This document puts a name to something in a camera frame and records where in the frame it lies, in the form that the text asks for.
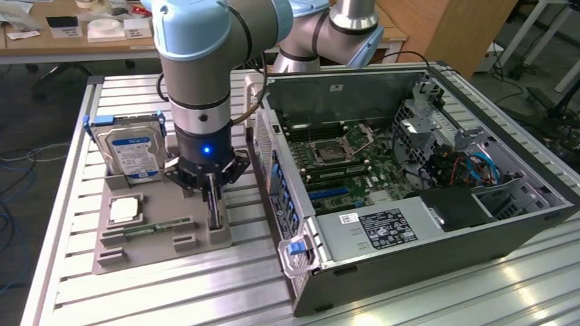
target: aluminum work table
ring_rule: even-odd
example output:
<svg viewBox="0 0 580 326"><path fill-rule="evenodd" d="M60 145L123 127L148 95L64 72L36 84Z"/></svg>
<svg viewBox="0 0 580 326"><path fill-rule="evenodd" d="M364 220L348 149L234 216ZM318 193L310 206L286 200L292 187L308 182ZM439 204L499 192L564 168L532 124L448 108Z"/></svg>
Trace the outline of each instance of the aluminum work table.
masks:
<svg viewBox="0 0 580 326"><path fill-rule="evenodd" d="M250 73L232 73L234 115L244 110ZM452 72L444 74L580 193L580 176L467 81ZM23 325L580 325L578 216L499 260L295 318L251 169L226 188L231 248L92 275L106 166L83 131L83 115L135 115L162 109L171 132L170 105L155 92L156 79L156 75L107 77L102 84L87 86ZM463 126L479 124L451 97L444 110ZM243 131L242 126L234 128L235 147L246 146Z"/></svg>

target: hard drive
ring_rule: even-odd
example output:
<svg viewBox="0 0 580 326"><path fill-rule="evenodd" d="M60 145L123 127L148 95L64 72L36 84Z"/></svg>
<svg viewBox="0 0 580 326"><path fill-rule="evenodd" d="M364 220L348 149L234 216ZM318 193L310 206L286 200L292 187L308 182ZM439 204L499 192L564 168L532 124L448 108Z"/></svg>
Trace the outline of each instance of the hard drive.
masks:
<svg viewBox="0 0 580 326"><path fill-rule="evenodd" d="M99 146L111 175L126 175L132 185L162 180L166 159L166 118L100 115L86 129Z"/></svg>

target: circuit board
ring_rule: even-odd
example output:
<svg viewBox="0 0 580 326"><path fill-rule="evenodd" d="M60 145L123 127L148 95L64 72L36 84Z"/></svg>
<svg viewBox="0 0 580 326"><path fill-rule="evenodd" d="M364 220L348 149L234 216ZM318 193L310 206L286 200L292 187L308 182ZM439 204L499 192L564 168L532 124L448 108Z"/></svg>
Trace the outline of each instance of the circuit board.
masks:
<svg viewBox="0 0 580 326"><path fill-rule="evenodd" d="M384 133L363 124L344 127L336 137L290 142L318 215L400 200L415 191Z"/></svg>

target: paper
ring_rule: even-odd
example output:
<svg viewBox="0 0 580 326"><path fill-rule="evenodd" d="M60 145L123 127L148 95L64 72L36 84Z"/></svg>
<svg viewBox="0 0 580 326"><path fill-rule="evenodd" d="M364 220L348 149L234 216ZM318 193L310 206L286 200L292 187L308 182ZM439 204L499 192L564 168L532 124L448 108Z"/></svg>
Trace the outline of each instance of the paper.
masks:
<svg viewBox="0 0 580 326"><path fill-rule="evenodd" d="M24 32L24 33L7 33L10 39L27 39L28 37L39 36L38 31Z"/></svg>
<svg viewBox="0 0 580 326"><path fill-rule="evenodd" d="M11 3L11 4L18 5L24 10L24 12L27 12L27 14L30 14L30 11L31 11L32 6L34 6L34 4L26 3L26 2L20 2L20 1L4 1L4 0L0 0L0 3ZM0 22L7 22L7 21L8 21L8 19L0 13Z"/></svg>

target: floor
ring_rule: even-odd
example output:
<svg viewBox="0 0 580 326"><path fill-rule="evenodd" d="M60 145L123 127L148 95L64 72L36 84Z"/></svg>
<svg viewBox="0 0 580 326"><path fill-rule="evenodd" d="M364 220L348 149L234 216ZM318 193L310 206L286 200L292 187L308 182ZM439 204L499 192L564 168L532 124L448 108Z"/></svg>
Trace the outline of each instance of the floor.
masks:
<svg viewBox="0 0 580 326"><path fill-rule="evenodd" d="M498 37L500 44L507 45L511 41L522 21L507 24ZM519 52L523 53L532 40L542 31L534 29ZM548 96L558 101L560 94L554 92L554 86L564 77L568 69L580 58L580 49L568 45L559 39L554 39L546 51L538 58L534 68L536 76L526 75L518 84L522 87L534 86L542 88ZM519 60L514 56L508 67ZM91 62L88 68L98 75L140 75L160 72L159 60L138 60L138 66L128 70L123 61ZM30 97L30 86L35 79L52 68L52 65L42 65L36 74L30 74L22 65L14 65L10 73L0 77L0 153L15 149L32 149L52 143L67 142L72 136L72 129L78 119L78 110L84 95L86 77L76 71L67 72L58 81L47 87L48 99L43 103L32 101ZM490 74L476 74L471 79L472 84L482 90L491 100L516 92L516 88L496 81ZM531 104L526 102L527 95L519 95L503 102L506 107L532 113ZM580 94L576 95L571 109L580 108ZM54 158L64 155L67 147L48 149L39 154L39 158ZM20 156L24 152L8 153L6 157ZM16 168L30 168L32 162L26 160L11 164ZM32 271L35 270L36 259L42 250L44 232L52 210L64 160L39 162L35 166L35 183L30 189L15 200L10 201L8 207L14 218L22 227L22 235L30 250L30 269L18 280L14 287L0 293L0 325L18 325L24 309ZM22 176L22 171L0 168L0 189ZM3 199L14 192L6 193ZM6 243L8 232L0 233L0 246ZM26 266L24 246L18 237L0 253L0 288L19 275Z"/></svg>

